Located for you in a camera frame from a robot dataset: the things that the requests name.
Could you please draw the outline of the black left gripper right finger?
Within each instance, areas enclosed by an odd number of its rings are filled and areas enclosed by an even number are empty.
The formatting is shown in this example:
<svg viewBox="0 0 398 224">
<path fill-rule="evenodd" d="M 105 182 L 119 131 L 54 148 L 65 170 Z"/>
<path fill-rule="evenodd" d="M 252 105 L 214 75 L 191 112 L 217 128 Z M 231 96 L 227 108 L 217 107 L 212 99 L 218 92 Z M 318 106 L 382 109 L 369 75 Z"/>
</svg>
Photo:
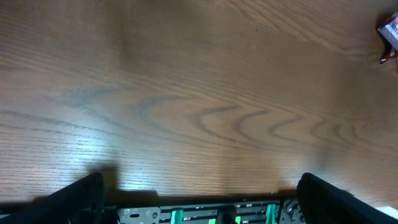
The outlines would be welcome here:
<svg viewBox="0 0 398 224">
<path fill-rule="evenodd" d="M 307 224 L 397 224 L 397 219 L 306 172 L 297 199 Z"/>
</svg>

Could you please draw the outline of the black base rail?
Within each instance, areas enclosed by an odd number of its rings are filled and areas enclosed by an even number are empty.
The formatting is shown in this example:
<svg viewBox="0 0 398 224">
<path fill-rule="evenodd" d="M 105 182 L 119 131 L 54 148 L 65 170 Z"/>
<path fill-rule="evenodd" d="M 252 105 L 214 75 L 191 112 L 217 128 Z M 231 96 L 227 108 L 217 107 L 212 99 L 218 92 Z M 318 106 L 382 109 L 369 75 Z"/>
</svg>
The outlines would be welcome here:
<svg viewBox="0 0 398 224">
<path fill-rule="evenodd" d="M 193 205 L 171 205 L 151 207 L 106 206 L 102 209 L 105 223 L 136 224 L 212 224 L 221 212 L 231 209 L 235 223 L 305 223 L 297 199 L 260 200 L 208 203 Z"/>
</svg>

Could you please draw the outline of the red purple snack bag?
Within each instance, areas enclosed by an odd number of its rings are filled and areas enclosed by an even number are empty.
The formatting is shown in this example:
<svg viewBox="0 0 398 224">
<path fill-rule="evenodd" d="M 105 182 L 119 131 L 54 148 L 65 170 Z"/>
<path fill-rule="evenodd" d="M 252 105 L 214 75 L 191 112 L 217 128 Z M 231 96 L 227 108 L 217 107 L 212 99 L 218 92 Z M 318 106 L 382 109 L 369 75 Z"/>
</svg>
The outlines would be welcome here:
<svg viewBox="0 0 398 224">
<path fill-rule="evenodd" d="M 384 44 L 380 64 L 384 64 L 391 58 L 397 58 L 397 11 L 382 21 L 376 30 Z"/>
</svg>

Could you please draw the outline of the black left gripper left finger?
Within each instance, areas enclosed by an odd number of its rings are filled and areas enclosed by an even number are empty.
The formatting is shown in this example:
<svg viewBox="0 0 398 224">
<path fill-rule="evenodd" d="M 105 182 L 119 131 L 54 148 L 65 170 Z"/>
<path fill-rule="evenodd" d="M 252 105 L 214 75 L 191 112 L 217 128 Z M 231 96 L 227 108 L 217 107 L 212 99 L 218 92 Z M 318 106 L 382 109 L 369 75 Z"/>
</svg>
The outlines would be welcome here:
<svg viewBox="0 0 398 224">
<path fill-rule="evenodd" d="M 85 223 L 100 223 L 105 200 L 103 175 L 90 174 L 46 197 L 42 203 L 1 219 L 3 224 L 80 223 L 80 212 L 89 210 Z"/>
</svg>

